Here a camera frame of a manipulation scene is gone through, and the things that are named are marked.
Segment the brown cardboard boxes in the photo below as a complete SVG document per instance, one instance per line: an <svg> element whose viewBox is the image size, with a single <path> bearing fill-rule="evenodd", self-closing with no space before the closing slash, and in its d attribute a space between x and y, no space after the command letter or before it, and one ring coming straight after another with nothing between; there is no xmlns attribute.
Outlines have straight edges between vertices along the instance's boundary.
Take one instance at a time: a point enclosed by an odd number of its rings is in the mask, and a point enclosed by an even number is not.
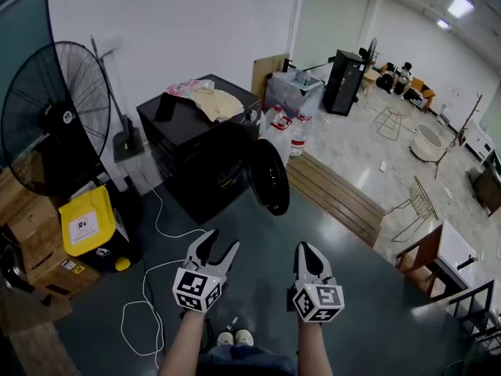
<svg viewBox="0 0 501 376"><path fill-rule="evenodd" d="M100 278L66 253L53 199L26 189L7 168L0 170L0 226L13 236L27 282L38 290L72 298Z"/></svg>

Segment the brown cardboard sheet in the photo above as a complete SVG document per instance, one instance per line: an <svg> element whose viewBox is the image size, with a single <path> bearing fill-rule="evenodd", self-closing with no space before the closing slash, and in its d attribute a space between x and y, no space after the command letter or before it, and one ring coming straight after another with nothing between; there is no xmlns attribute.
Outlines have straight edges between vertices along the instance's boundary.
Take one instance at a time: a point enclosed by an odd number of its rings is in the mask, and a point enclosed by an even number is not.
<svg viewBox="0 0 501 376"><path fill-rule="evenodd" d="M269 76L273 72L281 71L285 60L290 58L289 53L268 56L254 61L251 92L259 99L265 99L265 90Z"/></svg>

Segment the person's blue jeans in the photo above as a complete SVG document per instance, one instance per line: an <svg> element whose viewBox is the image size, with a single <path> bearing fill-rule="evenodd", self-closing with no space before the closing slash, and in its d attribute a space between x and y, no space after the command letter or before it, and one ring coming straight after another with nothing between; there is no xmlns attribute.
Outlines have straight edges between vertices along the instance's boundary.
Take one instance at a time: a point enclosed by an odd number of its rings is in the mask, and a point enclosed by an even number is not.
<svg viewBox="0 0 501 376"><path fill-rule="evenodd" d="M257 346L217 345L200 355L196 376L297 376L297 366Z"/></svg>

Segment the beige cloth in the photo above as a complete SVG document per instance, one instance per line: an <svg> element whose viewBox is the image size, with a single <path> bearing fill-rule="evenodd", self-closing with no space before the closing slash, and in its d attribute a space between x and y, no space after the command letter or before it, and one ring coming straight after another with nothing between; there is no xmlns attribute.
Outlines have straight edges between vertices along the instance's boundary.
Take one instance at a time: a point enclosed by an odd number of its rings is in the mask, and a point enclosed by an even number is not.
<svg viewBox="0 0 501 376"><path fill-rule="evenodd" d="M195 89L189 97L212 122L225 121L243 112L243 104L235 96L222 90Z"/></svg>

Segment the person's right forearm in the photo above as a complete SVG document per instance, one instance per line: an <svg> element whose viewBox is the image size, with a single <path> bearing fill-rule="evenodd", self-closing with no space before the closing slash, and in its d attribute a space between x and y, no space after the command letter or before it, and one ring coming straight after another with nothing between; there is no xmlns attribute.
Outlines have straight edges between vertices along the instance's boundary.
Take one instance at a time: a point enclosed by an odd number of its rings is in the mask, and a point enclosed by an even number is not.
<svg viewBox="0 0 501 376"><path fill-rule="evenodd" d="M298 376L332 376L320 324L298 319Z"/></svg>

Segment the black tripod stand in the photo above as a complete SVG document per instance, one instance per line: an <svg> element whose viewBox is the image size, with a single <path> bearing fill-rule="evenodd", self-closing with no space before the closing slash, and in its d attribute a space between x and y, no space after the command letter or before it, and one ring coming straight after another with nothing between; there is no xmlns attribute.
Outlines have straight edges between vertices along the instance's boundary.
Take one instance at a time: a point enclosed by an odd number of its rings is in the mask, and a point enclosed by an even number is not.
<svg viewBox="0 0 501 376"><path fill-rule="evenodd" d="M456 146L461 146L462 145L462 143L464 141L464 133L465 133L465 129L462 128L460 130L460 132L455 136L455 138L445 148L445 150L442 152L442 154L440 155L440 157L438 159L436 159L436 160L429 161L429 163L431 163L431 164L434 165L434 179L436 179L438 177L438 170L439 170L440 164L443 161L443 159L445 158L445 156L447 154L449 154L450 152L452 152L452 150Z"/></svg>

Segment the white low cabinet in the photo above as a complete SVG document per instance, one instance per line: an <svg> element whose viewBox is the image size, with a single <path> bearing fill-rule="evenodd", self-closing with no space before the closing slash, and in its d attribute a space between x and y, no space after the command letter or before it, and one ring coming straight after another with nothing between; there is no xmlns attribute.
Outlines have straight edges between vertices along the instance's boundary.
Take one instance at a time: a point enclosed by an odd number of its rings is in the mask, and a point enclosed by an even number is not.
<svg viewBox="0 0 501 376"><path fill-rule="evenodd" d="M465 135L466 144L473 150L481 162L485 161L494 151L494 142L475 120L469 121Z"/></svg>

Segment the black standing fan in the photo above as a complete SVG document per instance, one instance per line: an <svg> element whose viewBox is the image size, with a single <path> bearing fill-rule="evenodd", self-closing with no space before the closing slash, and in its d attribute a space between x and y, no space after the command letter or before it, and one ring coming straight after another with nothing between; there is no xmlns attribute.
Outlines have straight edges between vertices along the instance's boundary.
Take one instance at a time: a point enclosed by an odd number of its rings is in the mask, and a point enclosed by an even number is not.
<svg viewBox="0 0 501 376"><path fill-rule="evenodd" d="M376 47L377 47L377 38L372 38L369 47L367 49L364 48L359 49L359 55L361 56L362 61L365 64L366 71L373 62Z"/></svg>

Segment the black metal rack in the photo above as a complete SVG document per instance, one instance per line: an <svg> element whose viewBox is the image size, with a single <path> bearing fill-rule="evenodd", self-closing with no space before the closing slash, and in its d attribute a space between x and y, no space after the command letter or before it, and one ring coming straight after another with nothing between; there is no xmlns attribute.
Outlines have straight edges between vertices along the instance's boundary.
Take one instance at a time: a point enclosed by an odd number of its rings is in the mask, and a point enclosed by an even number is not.
<svg viewBox="0 0 501 376"><path fill-rule="evenodd" d="M496 282L491 280L448 301L452 316L467 333L467 338L488 342L501 338L501 314L493 309Z"/></svg>

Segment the grey long-handled dustpan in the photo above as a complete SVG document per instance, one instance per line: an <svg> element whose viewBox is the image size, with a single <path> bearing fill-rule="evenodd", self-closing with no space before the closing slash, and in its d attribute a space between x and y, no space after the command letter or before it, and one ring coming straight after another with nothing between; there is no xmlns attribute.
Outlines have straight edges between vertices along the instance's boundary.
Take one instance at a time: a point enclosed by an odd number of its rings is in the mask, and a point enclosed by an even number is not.
<svg viewBox="0 0 501 376"><path fill-rule="evenodd" d="M114 108L117 112L117 116L119 118L121 124L121 130L117 132L113 137L113 154L114 161L116 163L126 161L130 158L139 156L143 154L144 144L141 139L141 134L138 127L135 127L132 120L128 117L127 114L124 114L120 109L116 96L113 91L113 87L111 85L110 77L106 70L105 65L105 57L109 56L116 48L109 49L104 52L104 54L100 54L95 38L90 35L90 41L92 44L93 51L97 60L99 61L101 68L103 69L104 77L109 87L110 98L114 104Z"/></svg>

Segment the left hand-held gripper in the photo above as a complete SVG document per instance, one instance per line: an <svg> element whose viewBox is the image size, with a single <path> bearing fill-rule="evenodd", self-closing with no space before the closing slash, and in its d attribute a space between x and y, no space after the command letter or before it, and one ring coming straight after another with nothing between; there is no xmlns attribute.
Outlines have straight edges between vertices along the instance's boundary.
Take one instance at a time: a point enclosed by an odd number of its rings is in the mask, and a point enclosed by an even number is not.
<svg viewBox="0 0 501 376"><path fill-rule="evenodd" d="M210 230L195 239L188 247L183 266L177 270L172 292L176 303L184 309L207 312L222 295L240 242L233 241L216 263L207 263L218 235L219 230Z"/></svg>

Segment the black round machine door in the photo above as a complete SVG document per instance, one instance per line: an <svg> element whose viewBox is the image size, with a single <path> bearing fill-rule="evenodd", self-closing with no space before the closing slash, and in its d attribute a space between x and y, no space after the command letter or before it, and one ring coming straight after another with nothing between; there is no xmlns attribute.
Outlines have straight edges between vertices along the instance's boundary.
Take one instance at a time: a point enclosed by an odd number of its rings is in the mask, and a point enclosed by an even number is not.
<svg viewBox="0 0 501 376"><path fill-rule="evenodd" d="M290 204L286 169L277 149L267 139L250 145L246 156L247 178L259 204L272 215L284 215Z"/></svg>

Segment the dark wooden cabinet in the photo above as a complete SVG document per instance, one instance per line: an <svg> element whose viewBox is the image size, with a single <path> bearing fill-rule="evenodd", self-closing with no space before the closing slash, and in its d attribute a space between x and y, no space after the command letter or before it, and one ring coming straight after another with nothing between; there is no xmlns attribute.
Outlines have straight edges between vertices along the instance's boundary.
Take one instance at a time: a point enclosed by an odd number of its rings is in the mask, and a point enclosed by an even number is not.
<svg viewBox="0 0 501 376"><path fill-rule="evenodd" d="M492 216L501 208L501 161L492 151L484 164L485 170L474 182L474 197Z"/></svg>

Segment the plastic-wrapped box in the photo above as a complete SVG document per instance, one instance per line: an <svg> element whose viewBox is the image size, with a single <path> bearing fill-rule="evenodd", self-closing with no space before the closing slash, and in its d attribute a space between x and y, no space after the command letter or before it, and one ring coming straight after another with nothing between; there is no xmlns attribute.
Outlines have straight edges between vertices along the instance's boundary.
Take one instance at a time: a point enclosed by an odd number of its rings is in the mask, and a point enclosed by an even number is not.
<svg viewBox="0 0 501 376"><path fill-rule="evenodd" d="M325 84L302 70L273 72L267 80L264 105L282 107L288 118L312 117L319 109Z"/></svg>

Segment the person's left forearm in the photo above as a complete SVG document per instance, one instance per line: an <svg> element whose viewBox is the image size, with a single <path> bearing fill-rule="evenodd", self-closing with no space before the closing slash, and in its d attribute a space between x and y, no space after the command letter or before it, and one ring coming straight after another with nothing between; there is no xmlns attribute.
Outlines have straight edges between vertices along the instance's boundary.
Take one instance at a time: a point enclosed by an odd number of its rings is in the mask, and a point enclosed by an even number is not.
<svg viewBox="0 0 501 376"><path fill-rule="evenodd" d="M196 375L204 320L204 313L192 310L185 313L157 376Z"/></svg>

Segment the wooden plank step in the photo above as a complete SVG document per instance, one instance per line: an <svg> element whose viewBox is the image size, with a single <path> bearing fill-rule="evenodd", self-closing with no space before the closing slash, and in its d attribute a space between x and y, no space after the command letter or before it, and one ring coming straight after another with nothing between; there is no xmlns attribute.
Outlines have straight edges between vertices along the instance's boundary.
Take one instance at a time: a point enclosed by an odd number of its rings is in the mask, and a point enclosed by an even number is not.
<svg viewBox="0 0 501 376"><path fill-rule="evenodd" d="M292 157L286 171L291 186L367 245L375 245L384 218L384 209L379 204L307 153Z"/></svg>

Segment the tall black cabinet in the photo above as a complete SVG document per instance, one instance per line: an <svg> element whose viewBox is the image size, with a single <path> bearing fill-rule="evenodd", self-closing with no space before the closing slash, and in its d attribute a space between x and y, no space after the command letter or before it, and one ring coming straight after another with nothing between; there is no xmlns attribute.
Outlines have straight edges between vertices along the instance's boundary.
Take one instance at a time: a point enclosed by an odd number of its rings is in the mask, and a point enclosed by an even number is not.
<svg viewBox="0 0 501 376"><path fill-rule="evenodd" d="M347 117L362 81L366 63L357 54L338 49L323 94L327 113Z"/></svg>

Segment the wooden coat rack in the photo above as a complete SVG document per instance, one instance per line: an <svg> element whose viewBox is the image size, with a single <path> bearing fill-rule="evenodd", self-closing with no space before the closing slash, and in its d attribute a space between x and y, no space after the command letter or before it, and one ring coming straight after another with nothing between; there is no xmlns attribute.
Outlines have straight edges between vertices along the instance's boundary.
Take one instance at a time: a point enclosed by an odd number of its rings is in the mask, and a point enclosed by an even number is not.
<svg viewBox="0 0 501 376"><path fill-rule="evenodd" d="M462 146L464 144L464 141L466 140L466 136L465 136L465 133L466 133L466 130L467 130L467 126L471 120L471 118L473 117L473 115L475 113L478 112L478 105L479 103L481 102L482 100L482 97L483 95L482 94L477 94L477 101L476 103L474 104L474 107L472 109L472 111L470 112L470 114L467 116L467 119L465 120L462 128L460 129L460 131L458 132L457 136L456 136L456 140L458 142L458 144L460 146Z"/></svg>

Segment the yellow sofa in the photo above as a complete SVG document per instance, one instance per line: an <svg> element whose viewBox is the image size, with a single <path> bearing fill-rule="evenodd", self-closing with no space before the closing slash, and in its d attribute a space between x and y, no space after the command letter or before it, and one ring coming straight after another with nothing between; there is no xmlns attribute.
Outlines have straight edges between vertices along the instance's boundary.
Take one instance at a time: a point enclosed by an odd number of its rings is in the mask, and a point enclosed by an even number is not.
<svg viewBox="0 0 501 376"><path fill-rule="evenodd" d="M379 77L376 81L377 86L380 89L383 89L388 94L395 94L396 96L398 96L398 93L402 91L402 87L397 85L394 92L391 91L391 88L394 75L401 70L402 66L396 67L393 63L390 62L387 62L385 65L383 65L381 69L377 70L377 72L379 73ZM417 109L426 112L430 108L431 102L436 94L430 87L428 87L424 83L424 81L417 77L414 77L413 75L411 76L411 82L412 86L405 94L404 100L410 102Z"/></svg>

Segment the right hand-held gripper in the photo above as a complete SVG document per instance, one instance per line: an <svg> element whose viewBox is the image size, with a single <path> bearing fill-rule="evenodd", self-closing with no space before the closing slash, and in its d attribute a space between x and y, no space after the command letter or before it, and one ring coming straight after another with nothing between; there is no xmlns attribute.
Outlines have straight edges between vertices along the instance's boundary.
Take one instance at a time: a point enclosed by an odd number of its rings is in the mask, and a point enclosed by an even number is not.
<svg viewBox="0 0 501 376"><path fill-rule="evenodd" d="M296 280L287 290L287 312L295 312L304 323L329 323L344 309L343 288L319 249L300 242L294 272Z"/></svg>

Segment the pastel patterned cloth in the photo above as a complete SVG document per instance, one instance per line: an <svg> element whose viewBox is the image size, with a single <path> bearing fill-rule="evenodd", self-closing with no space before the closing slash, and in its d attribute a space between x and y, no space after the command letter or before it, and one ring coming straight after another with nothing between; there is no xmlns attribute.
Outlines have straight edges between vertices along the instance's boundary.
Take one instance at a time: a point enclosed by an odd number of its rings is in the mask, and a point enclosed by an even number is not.
<svg viewBox="0 0 501 376"><path fill-rule="evenodd" d="M192 94L198 89L214 89L214 81L210 79L190 79L169 85L164 91L171 96L192 99Z"/></svg>

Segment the wooden table with white top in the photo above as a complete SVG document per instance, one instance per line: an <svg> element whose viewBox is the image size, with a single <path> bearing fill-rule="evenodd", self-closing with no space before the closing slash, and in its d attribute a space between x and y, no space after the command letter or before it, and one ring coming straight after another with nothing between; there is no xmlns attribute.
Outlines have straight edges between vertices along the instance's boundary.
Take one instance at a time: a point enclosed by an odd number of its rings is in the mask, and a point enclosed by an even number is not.
<svg viewBox="0 0 501 376"><path fill-rule="evenodd" d="M434 301L474 286L476 251L444 221L396 256L395 267Z"/></svg>

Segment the black bin with yellow lid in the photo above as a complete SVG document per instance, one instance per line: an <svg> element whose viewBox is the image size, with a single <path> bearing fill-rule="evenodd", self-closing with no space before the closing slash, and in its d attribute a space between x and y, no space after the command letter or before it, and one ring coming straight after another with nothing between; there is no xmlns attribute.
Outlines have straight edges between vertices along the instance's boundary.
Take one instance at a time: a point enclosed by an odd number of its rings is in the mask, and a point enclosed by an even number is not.
<svg viewBox="0 0 501 376"><path fill-rule="evenodd" d="M140 260L132 229L104 185L78 195L59 214L68 255L102 273L125 271Z"/></svg>

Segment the black flat pouch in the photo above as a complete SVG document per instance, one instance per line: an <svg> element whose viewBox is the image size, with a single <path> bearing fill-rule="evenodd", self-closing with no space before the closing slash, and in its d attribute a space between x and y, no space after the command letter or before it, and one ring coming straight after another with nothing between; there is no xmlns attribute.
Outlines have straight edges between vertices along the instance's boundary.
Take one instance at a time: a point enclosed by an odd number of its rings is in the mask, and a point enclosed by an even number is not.
<svg viewBox="0 0 501 376"><path fill-rule="evenodd" d="M160 102L155 113L154 120L157 122L167 122L173 117L177 99L175 96L163 92L160 96Z"/></svg>

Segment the black washing machine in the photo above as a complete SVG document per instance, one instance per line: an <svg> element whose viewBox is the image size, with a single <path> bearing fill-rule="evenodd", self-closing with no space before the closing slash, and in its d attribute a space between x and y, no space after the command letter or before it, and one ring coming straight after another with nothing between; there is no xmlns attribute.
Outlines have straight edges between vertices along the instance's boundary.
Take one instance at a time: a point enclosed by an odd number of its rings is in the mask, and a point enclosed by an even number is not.
<svg viewBox="0 0 501 376"><path fill-rule="evenodd" d="M249 186L246 156L257 140L261 100L214 74L218 90L235 96L243 112L229 120L210 121L196 104L178 98L173 117L154 120L160 96L137 107L163 184L198 224L217 215Z"/></svg>

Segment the round white low table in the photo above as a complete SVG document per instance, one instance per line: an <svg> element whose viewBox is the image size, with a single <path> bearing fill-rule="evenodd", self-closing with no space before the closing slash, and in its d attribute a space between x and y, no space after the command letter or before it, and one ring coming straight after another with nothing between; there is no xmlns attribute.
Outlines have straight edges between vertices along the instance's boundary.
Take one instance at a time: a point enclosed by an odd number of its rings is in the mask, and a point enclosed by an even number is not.
<svg viewBox="0 0 501 376"><path fill-rule="evenodd" d="M436 162L444 153L439 135L425 124L416 126L416 135L409 145L410 152L423 162Z"/></svg>

